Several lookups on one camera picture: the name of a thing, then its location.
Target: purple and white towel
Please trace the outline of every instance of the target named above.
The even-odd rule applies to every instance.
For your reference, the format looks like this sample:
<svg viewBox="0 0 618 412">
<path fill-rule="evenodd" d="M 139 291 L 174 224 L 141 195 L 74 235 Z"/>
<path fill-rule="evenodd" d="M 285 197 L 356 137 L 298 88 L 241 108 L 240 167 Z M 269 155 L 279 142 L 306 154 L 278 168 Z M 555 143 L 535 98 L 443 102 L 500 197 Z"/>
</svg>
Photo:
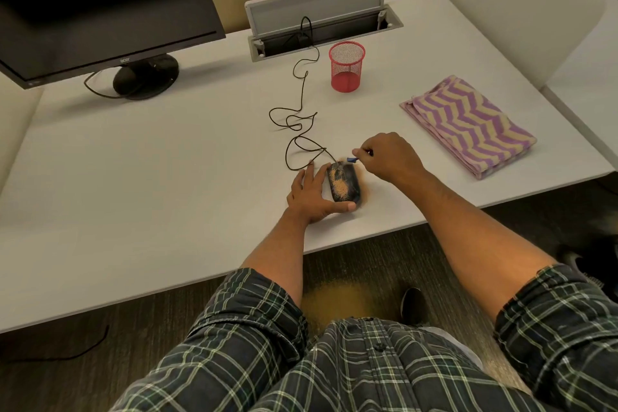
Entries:
<svg viewBox="0 0 618 412">
<path fill-rule="evenodd" d="M 454 75 L 400 106 L 479 180 L 520 158 L 537 143 L 536 137 Z"/>
</svg>

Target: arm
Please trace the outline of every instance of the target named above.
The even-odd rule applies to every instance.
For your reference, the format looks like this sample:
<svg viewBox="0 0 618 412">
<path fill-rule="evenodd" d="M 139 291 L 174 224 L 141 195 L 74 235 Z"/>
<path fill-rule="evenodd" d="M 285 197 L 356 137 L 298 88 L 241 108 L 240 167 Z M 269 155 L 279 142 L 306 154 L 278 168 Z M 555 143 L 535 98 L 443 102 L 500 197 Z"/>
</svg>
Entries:
<svg viewBox="0 0 618 412">
<path fill-rule="evenodd" d="M 373 157 L 366 150 L 373 150 Z M 425 170 L 416 152 L 399 135 L 376 135 L 353 153 L 369 172 L 395 184 L 414 202 L 463 287 L 493 320 L 539 270 L 556 263 L 444 186 Z"/>
<path fill-rule="evenodd" d="M 313 165 L 296 176 L 271 233 L 226 277 L 185 341 L 129 386 L 113 411 L 247 410 L 300 360 L 307 342 L 298 308 L 305 228 L 356 208 L 322 199 L 327 167 L 315 178 Z"/>
<path fill-rule="evenodd" d="M 372 137 L 353 153 L 425 215 L 538 399 L 568 411 L 618 410 L 618 304 L 444 186 L 397 134 Z"/>
</svg>

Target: red cup base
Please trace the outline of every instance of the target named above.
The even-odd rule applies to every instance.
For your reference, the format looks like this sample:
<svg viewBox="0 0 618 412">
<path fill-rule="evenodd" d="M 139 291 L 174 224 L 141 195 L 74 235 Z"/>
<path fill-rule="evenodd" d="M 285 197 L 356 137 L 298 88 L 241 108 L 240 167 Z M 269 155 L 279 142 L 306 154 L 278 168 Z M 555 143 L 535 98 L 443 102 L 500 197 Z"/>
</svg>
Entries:
<svg viewBox="0 0 618 412">
<path fill-rule="evenodd" d="M 331 86 L 338 92 L 353 92 L 360 85 L 360 77 L 354 72 L 340 72 L 331 79 Z"/>
</svg>

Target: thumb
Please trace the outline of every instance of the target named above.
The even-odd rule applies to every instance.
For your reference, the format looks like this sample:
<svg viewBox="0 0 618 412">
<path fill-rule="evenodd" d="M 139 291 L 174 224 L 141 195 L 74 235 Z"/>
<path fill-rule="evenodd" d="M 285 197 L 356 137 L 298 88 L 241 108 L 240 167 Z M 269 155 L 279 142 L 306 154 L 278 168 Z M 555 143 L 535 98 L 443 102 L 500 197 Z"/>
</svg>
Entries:
<svg viewBox="0 0 618 412">
<path fill-rule="evenodd" d="M 331 202 L 328 208 L 329 213 L 348 213 L 356 210 L 354 202 Z"/>
<path fill-rule="evenodd" d="M 373 157 L 363 149 L 354 149 L 351 153 L 358 158 L 363 165 L 367 165 L 367 163 L 373 159 Z"/>
</svg>

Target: plaid shirt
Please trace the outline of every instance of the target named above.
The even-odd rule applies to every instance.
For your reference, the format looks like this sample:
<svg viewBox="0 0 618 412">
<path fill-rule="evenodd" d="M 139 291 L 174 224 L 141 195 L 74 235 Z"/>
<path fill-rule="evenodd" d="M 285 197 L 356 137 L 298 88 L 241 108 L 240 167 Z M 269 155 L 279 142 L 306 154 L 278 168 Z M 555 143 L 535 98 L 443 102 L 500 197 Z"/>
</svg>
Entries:
<svg viewBox="0 0 618 412">
<path fill-rule="evenodd" d="M 494 335 L 537 399 L 444 338 L 397 322 L 334 321 L 308 347 L 287 293 L 241 269 L 112 410 L 618 410 L 618 305 L 568 267 L 540 271 L 501 311 Z"/>
</svg>

